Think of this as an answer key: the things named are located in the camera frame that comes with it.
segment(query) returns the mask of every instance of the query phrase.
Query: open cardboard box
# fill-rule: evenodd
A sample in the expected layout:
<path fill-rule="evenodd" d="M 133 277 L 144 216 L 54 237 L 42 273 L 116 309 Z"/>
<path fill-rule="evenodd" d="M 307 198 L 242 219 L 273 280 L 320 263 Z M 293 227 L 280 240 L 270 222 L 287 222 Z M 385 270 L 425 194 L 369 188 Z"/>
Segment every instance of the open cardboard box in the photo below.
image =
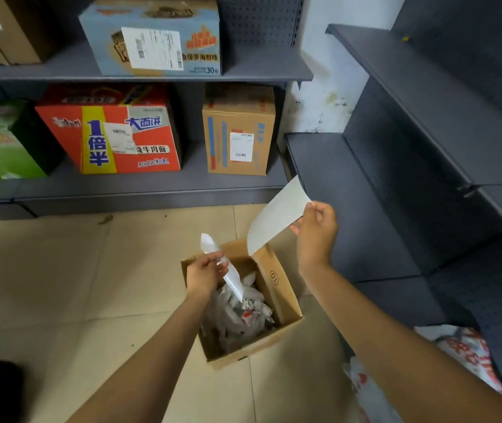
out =
<path fill-rule="evenodd" d="M 242 279 L 253 271 L 257 272 L 255 286 L 265 296 L 265 304 L 272 309 L 275 328 L 263 333 L 247 346 L 229 354 L 222 353 L 217 338 L 205 335 L 202 330 L 199 330 L 198 337 L 204 349 L 206 361 L 216 370 L 272 346 L 304 317 L 288 277 L 268 244 L 263 245 L 252 256 L 249 256 L 247 252 L 247 239 L 228 242 L 222 245 L 221 249 Z M 187 267 L 199 256 L 202 254 L 191 256 L 181 262 L 185 286 Z"/>

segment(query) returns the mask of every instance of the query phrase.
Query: tile floor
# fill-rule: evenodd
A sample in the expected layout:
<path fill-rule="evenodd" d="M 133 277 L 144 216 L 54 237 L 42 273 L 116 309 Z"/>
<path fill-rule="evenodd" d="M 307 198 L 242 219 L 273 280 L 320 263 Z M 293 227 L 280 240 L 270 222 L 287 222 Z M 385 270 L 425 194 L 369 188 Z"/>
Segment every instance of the tile floor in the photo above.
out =
<path fill-rule="evenodd" d="M 27 421 L 66 421 L 181 303 L 179 262 L 199 251 L 200 233 L 245 237 L 262 207 L 0 221 L 0 359 L 28 369 Z M 166 422 L 357 421 L 337 333 L 298 276 L 296 239 L 287 230 L 271 245 L 304 322 L 219 371 L 197 340 Z"/>

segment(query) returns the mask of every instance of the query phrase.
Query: brown cardboard box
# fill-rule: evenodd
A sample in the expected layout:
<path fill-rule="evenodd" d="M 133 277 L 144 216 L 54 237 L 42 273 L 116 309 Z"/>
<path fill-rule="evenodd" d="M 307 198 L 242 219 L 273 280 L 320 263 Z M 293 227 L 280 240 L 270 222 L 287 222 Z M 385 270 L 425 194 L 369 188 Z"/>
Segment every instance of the brown cardboard box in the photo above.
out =
<path fill-rule="evenodd" d="M 43 0 L 0 0 L 0 63 L 41 63 L 59 47 Z"/>
<path fill-rule="evenodd" d="M 275 329 L 264 333 L 260 338 L 244 348 L 227 355 L 222 354 L 217 339 L 204 335 L 200 330 L 198 336 L 206 361 L 215 370 L 272 346 L 304 317 L 288 277 L 268 244 L 260 248 L 253 256 L 249 256 L 247 253 L 246 239 L 228 242 L 222 245 L 221 249 L 235 266 L 241 278 L 258 269 L 255 286 L 265 296 L 265 304 L 272 309 Z M 198 257 L 191 256 L 181 262 L 185 284 L 187 267 Z"/>
<path fill-rule="evenodd" d="M 267 174 L 276 117 L 272 87 L 209 84 L 202 117 L 208 172 Z"/>

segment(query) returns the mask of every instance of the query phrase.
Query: barcode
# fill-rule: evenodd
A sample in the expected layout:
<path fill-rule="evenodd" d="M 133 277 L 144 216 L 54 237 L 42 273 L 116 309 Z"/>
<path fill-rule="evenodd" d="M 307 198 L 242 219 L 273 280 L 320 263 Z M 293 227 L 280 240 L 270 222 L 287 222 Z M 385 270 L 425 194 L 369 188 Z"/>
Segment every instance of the barcode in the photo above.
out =
<path fill-rule="evenodd" d="M 143 45 L 142 41 L 139 39 L 135 39 L 135 44 L 138 45 L 138 55 L 140 59 L 145 59 L 145 53 L 143 52 Z"/>

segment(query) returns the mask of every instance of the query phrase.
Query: white wall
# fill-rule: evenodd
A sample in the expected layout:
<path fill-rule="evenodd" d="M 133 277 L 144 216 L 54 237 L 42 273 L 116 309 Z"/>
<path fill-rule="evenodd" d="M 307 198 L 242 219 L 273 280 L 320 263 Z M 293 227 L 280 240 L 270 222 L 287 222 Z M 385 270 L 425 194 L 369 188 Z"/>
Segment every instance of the white wall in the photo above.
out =
<path fill-rule="evenodd" d="M 292 83 L 280 132 L 343 132 L 368 75 L 347 50 L 325 34 L 328 24 L 390 29 L 404 0 L 305 0 L 297 46 L 314 73 Z"/>

